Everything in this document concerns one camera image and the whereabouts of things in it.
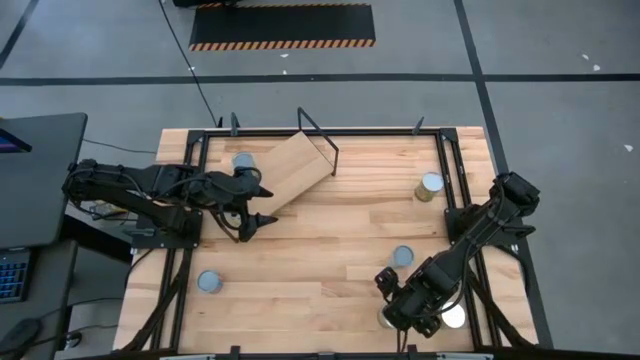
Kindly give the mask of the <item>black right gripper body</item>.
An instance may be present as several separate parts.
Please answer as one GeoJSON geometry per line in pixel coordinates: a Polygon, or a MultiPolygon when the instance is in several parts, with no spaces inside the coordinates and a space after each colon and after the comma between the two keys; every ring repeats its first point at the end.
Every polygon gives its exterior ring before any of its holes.
{"type": "Polygon", "coordinates": [[[395,329],[413,328],[413,320],[439,316],[460,302],[460,262],[427,259],[384,306],[384,319],[395,329]]]}

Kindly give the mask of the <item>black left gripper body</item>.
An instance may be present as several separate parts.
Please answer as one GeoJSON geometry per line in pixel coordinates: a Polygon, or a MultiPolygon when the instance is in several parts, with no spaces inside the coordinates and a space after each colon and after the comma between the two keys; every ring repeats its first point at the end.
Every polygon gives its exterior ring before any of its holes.
{"type": "Polygon", "coordinates": [[[241,215],[249,214],[248,201],[244,198],[243,183],[261,181],[257,168],[235,168],[232,175],[212,171],[203,175],[197,189],[197,205],[214,208],[224,214],[234,213],[241,223],[241,215]]]}

